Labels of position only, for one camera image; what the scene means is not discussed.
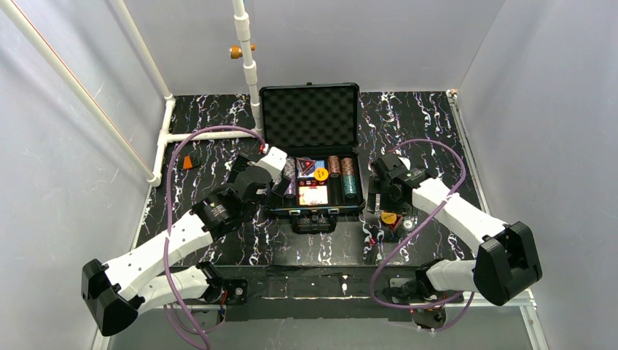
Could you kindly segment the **black poker set case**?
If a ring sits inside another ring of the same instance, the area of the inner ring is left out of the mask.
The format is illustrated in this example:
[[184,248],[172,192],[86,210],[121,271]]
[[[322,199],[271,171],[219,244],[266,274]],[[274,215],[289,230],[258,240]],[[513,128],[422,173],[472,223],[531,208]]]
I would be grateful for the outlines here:
[[288,157],[326,160],[336,155],[340,161],[352,158],[356,173],[357,197],[347,199],[342,175],[326,180],[329,203],[319,206],[299,205],[296,196],[278,198],[267,214],[287,219],[299,234],[331,233],[341,217],[362,213],[364,199],[361,164],[356,148],[359,144],[360,87],[353,82],[312,85],[267,86],[259,91],[265,140],[282,149]]

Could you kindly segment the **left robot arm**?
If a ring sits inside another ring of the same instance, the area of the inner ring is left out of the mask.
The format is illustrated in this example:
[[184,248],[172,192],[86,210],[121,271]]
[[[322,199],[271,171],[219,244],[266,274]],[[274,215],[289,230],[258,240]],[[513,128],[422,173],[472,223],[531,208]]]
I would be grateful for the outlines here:
[[82,267],[81,296],[100,333],[116,335],[141,314],[184,299],[205,299],[224,284],[210,263],[165,275],[165,269],[188,254],[210,246],[251,221],[259,207],[289,182],[283,176],[287,154],[271,147],[257,162],[242,155],[227,181],[165,230],[134,250]]

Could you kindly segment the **black red all-in triangle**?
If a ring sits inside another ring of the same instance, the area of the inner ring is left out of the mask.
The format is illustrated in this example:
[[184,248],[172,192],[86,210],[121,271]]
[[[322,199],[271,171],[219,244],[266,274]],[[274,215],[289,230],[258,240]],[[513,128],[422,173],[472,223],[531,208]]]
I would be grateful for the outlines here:
[[309,176],[313,173],[316,161],[311,158],[298,157],[296,159],[296,168],[298,176]]

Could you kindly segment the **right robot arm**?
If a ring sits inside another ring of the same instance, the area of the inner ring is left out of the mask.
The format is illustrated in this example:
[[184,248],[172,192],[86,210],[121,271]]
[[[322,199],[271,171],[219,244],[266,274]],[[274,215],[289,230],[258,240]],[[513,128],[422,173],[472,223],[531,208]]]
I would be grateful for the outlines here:
[[496,219],[464,200],[425,168],[388,153],[372,162],[369,211],[404,216],[418,209],[461,239],[473,260],[437,259],[415,271],[412,281],[390,289],[397,300],[427,300],[439,292],[478,292],[502,306],[543,276],[532,230],[523,222]]

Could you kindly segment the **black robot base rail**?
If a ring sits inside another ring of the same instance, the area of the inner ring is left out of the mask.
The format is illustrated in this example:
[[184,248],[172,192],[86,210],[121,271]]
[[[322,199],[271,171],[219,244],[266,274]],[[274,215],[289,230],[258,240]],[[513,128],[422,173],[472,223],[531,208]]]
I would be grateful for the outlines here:
[[372,266],[212,266],[229,292],[226,320],[258,319],[388,319],[409,322],[407,310],[386,308],[374,301],[396,302],[392,291],[415,278],[417,266],[392,265],[369,281]]

